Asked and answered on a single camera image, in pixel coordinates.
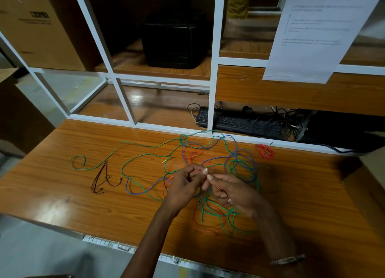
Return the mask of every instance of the cardboard box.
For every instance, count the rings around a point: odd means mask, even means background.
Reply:
[[[18,89],[15,71],[0,69],[0,152],[23,156],[55,127]]]
[[[85,71],[102,62],[77,0],[0,0],[0,30],[30,67]]]
[[[342,183],[362,215],[385,241],[385,147],[360,159],[363,166]]]

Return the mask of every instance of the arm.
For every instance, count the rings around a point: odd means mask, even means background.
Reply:
[[[165,200],[155,213],[121,278],[150,278],[154,275],[171,222],[194,197],[207,173],[207,169],[196,164],[189,164],[175,173]]]
[[[235,206],[258,223],[271,261],[302,254],[297,251],[294,239],[279,213],[257,190],[250,188],[234,175],[208,175],[207,179],[222,205]],[[300,261],[296,264],[273,266],[273,270],[277,277],[281,278],[310,277],[305,265],[306,261]]]

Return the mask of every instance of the green wire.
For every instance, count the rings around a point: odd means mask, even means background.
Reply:
[[[93,170],[93,169],[96,169],[98,168],[99,166],[101,166],[105,161],[107,161],[115,152],[116,150],[118,149],[118,147],[123,144],[123,143],[129,143],[129,144],[134,144],[134,145],[138,145],[138,146],[141,146],[141,147],[144,147],[144,148],[158,148],[164,144],[167,144],[169,142],[172,142],[172,141],[179,141],[178,145],[176,146],[175,149],[173,149],[169,154],[166,154],[166,155],[157,155],[157,154],[153,154],[153,153],[144,153],[144,154],[140,154],[130,160],[128,160],[125,164],[123,164],[122,168],[121,168],[121,173],[123,175],[123,177],[125,178],[128,178],[131,182],[137,184],[138,186],[140,186],[143,191],[149,196],[151,197],[152,199],[154,200],[157,200],[157,201],[163,201],[163,199],[158,199],[158,198],[155,198],[153,196],[151,196],[149,193],[147,193],[146,189],[142,186],[142,184],[138,183],[138,182],[135,182],[130,176],[127,176],[123,173],[123,169],[129,164],[131,163],[132,161],[134,161],[135,159],[141,157],[141,156],[146,156],[146,155],[150,155],[150,156],[155,156],[157,158],[166,158],[166,161],[164,162],[164,172],[166,173],[163,177],[163,186],[165,187],[165,190],[168,192],[167,188],[166,188],[166,182],[167,182],[167,176],[170,175],[170,174],[174,174],[176,171],[178,170],[175,170],[175,171],[172,171],[172,172],[167,172],[166,170],[166,164],[168,162],[168,160],[171,158],[172,154],[181,146],[185,145],[186,147],[190,147],[190,148],[193,148],[193,149],[201,149],[201,148],[205,148],[209,145],[211,145],[213,143],[213,141],[217,138],[214,138],[212,137],[211,141],[204,145],[204,146],[201,146],[201,147],[195,147],[195,146],[190,146],[190,145],[187,145],[187,139],[189,136],[193,136],[193,135],[196,135],[198,133],[203,133],[203,132],[206,132],[206,131],[199,131],[199,132],[196,132],[196,133],[193,133],[193,134],[189,134],[189,135],[185,135],[185,134],[181,134],[179,136],[179,138],[173,138],[173,139],[170,139],[162,144],[159,144],[159,145],[156,145],[156,146],[150,146],[150,145],[144,145],[144,144],[140,144],[140,143],[135,143],[135,142],[132,142],[132,141],[121,141],[116,147],[115,149],[108,155],[108,157],[106,159],[104,159],[100,164],[98,164],[97,166],[93,167],[93,168],[75,168],[74,165],[73,165],[73,162],[75,159],[77,158],[83,158],[83,164],[82,166],[85,165],[86,163],[86,158],[84,155],[77,155],[77,156],[74,156],[72,159],[70,159],[69,161],[69,164],[70,166],[74,169],[74,170],[77,170],[77,171],[89,171],[89,170]],[[224,142],[224,147],[225,149],[227,150],[227,152],[229,154],[232,154],[233,151],[229,150],[229,146],[228,146],[228,143],[227,141],[225,140],[225,137],[224,137],[224,134],[222,134],[222,140]],[[207,168],[213,168],[215,166],[224,166],[225,168],[228,168],[229,169],[229,173],[230,174],[235,174],[235,175],[238,175],[238,172],[236,171],[236,166],[238,165],[238,163],[242,163],[243,164],[243,168],[245,168],[248,173],[250,174],[251,177],[253,177],[253,174],[252,172],[255,170],[255,168],[253,168],[247,161],[245,161],[244,159],[242,159],[241,157],[239,157],[237,154],[234,154],[234,157],[235,159],[232,159],[229,164],[213,164],[213,165],[210,165],[210,166],[207,166]],[[254,185],[257,187],[257,190],[259,191],[259,183],[258,183],[258,179],[256,178],[255,182],[254,182]],[[234,231],[238,231],[238,232],[241,232],[241,233],[245,233],[245,234],[250,234],[250,233],[253,233],[255,231],[242,231],[242,230],[239,230],[238,228],[236,228],[234,226],[234,222],[235,222],[235,216],[240,214],[239,212],[236,212],[236,208],[235,207],[231,207],[230,209],[227,209],[223,206],[221,206],[220,204],[218,204],[217,202],[209,199],[209,191],[210,190],[207,190],[205,192],[205,194],[203,195],[203,197],[199,197],[200,193],[201,193],[201,189],[199,190],[199,193],[196,194],[196,198],[198,198],[198,206],[199,208],[201,209],[202,211],[202,215],[201,215],[201,222],[203,222],[203,217],[204,217],[204,214],[208,214],[208,215],[211,215],[211,216],[216,216],[219,218],[219,222],[222,226],[222,229],[224,230],[224,232],[227,234],[227,235],[233,235],[234,234]],[[216,206],[218,206],[222,211],[222,215],[221,214],[218,214],[216,213],[215,211],[213,211],[209,206],[208,206],[208,202],[210,203],[214,203]],[[230,222],[230,216],[231,214],[233,215],[233,221]],[[231,233],[228,233],[224,227],[224,224],[222,223],[222,219],[221,217],[226,217],[227,218],[227,221],[231,227]]]

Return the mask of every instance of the hand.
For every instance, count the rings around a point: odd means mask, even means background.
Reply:
[[[207,174],[208,169],[197,164],[189,164],[177,171],[163,204],[177,215],[195,196],[196,190],[204,183]]]
[[[235,206],[240,212],[255,219],[262,196],[254,188],[231,174],[207,175],[213,194],[224,207]]]

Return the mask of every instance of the black box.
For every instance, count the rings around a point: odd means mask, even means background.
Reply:
[[[149,15],[142,27],[147,64],[179,69],[197,67],[207,54],[208,30],[203,12],[164,10]]]

